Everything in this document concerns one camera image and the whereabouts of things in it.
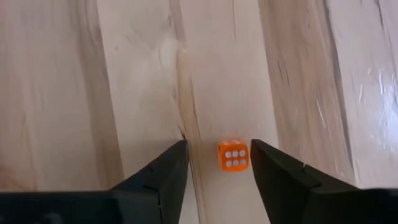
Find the orange die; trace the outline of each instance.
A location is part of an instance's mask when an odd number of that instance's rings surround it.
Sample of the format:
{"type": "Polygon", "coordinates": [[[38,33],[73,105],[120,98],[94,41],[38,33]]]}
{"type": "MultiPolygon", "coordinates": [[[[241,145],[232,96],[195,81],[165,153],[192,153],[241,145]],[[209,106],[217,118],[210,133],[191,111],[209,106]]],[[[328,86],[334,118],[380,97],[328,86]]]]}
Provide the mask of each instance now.
{"type": "Polygon", "coordinates": [[[249,166],[249,151],[243,141],[223,141],[218,144],[218,163],[223,171],[238,172],[249,166]]]}

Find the black plastic part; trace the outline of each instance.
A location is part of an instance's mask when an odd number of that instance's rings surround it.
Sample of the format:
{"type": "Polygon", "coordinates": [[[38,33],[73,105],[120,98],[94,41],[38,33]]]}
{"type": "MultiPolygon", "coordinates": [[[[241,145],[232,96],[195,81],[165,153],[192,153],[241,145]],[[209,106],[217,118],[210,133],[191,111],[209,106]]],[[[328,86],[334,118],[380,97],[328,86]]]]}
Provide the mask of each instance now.
{"type": "Polygon", "coordinates": [[[360,190],[253,139],[254,177],[272,224],[398,223],[398,190],[360,190]]]}
{"type": "Polygon", "coordinates": [[[0,194],[0,224],[178,224],[187,168],[179,141],[109,191],[0,194]]]}

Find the wooden surface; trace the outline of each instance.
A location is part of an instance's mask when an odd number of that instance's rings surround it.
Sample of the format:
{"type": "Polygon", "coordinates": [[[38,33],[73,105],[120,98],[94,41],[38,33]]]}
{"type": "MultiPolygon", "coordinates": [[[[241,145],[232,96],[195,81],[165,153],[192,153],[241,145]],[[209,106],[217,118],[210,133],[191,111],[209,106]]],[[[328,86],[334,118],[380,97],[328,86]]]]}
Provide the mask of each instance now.
{"type": "Polygon", "coordinates": [[[0,1],[0,189],[107,189],[183,137],[193,182],[180,223],[266,223],[251,170],[219,170],[224,139],[259,138],[359,187],[397,187],[397,9],[0,1]]]}

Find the wooden floor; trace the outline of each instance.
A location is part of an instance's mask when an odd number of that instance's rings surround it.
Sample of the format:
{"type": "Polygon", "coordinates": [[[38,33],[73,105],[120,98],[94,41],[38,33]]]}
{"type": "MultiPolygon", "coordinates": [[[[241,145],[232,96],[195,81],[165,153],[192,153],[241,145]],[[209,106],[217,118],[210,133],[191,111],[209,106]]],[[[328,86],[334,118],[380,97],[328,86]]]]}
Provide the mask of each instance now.
{"type": "Polygon", "coordinates": [[[187,138],[180,223],[267,223],[259,138],[398,187],[396,0],[0,1],[0,189],[108,189],[187,138]]]}

